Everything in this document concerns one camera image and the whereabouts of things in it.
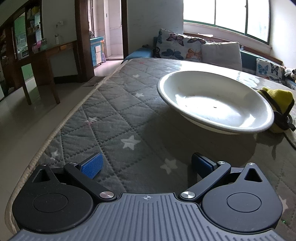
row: panda plush toy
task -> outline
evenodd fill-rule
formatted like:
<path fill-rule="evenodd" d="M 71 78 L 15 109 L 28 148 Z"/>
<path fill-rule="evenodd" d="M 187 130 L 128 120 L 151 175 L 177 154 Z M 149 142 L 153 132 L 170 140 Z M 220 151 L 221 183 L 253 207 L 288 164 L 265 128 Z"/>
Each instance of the panda plush toy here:
<path fill-rule="evenodd" d="M 285 77 L 295 82 L 296 69 L 285 68 Z"/>

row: wooden table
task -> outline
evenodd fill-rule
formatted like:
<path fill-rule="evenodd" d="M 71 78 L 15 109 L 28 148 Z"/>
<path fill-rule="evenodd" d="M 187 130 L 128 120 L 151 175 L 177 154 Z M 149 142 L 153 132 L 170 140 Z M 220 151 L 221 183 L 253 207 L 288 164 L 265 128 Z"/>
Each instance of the wooden table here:
<path fill-rule="evenodd" d="M 54 75 L 52 72 L 50 57 L 62 51 L 70 50 L 70 49 L 73 49 L 78 77 L 80 77 L 81 65 L 79 61 L 77 41 L 56 45 L 51 48 L 39 51 L 38 53 L 32 54 L 24 59 L 21 59 L 17 62 L 17 71 L 22 72 L 22 66 L 31 64 L 36 85 L 37 86 L 49 85 L 50 90 L 54 96 L 55 102 L 59 104 L 60 99 L 59 99 L 57 90 L 55 88 Z M 29 105 L 31 105 L 32 102 L 31 102 L 23 75 L 21 74 L 19 76 L 22 76 L 22 80 L 21 80 L 22 87 L 23 87 L 27 102 Z"/>

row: window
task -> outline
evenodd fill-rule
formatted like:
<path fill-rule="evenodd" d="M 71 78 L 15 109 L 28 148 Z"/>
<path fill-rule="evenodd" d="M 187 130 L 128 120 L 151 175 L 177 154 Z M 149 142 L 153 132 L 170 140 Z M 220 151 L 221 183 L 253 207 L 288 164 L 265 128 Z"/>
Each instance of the window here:
<path fill-rule="evenodd" d="M 184 22 L 229 29 L 269 43 L 270 0 L 184 0 Z"/>

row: white wall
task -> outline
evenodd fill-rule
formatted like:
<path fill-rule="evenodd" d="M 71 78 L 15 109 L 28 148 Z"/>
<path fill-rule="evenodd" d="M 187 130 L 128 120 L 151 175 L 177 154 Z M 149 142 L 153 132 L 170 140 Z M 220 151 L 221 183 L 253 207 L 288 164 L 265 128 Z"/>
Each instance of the white wall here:
<path fill-rule="evenodd" d="M 160 28 L 183 33 L 183 0 L 127 0 L 127 14 L 129 53 L 152 45 Z"/>
<path fill-rule="evenodd" d="M 212 34 L 214 37 L 239 42 L 242 45 L 270 54 L 271 47 L 255 39 L 225 29 L 197 23 L 184 22 L 184 32 L 195 34 Z"/>
<path fill-rule="evenodd" d="M 2 25 L 16 10 L 28 0 L 5 0 L 0 5 L 0 25 Z"/>
<path fill-rule="evenodd" d="M 59 21 L 64 25 L 56 28 Z M 55 45 L 55 34 L 59 34 L 60 43 L 77 40 L 74 0 L 43 0 L 42 24 L 44 38 L 50 46 Z M 52 56 L 51 64 L 54 77 L 77 74 L 72 50 Z"/>
<path fill-rule="evenodd" d="M 111 54 L 123 54 L 120 0 L 109 0 L 109 27 Z"/>
<path fill-rule="evenodd" d="M 105 17 L 105 46 L 107 56 L 111 55 L 111 43 L 110 43 L 110 24 L 109 24 L 109 1 L 104 0 L 104 17 Z"/>
<path fill-rule="evenodd" d="M 94 12 L 96 18 L 95 37 L 104 37 L 105 35 L 105 14 L 104 14 L 104 0 L 95 0 L 96 11 Z"/>
<path fill-rule="evenodd" d="M 296 68 L 296 6 L 290 0 L 271 0 L 271 55 Z"/>

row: wooden door frame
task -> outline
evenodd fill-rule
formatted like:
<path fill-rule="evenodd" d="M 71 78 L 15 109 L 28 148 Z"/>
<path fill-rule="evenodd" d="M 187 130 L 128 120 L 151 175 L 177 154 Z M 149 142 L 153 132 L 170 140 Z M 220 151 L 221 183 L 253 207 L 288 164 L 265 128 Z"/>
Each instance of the wooden door frame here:
<path fill-rule="evenodd" d="M 128 23 L 127 0 L 121 0 L 122 42 L 123 56 L 128 56 Z M 89 41 L 89 20 L 87 0 L 75 0 L 75 21 L 79 62 L 84 81 L 94 76 L 94 67 L 91 57 L 91 45 Z"/>

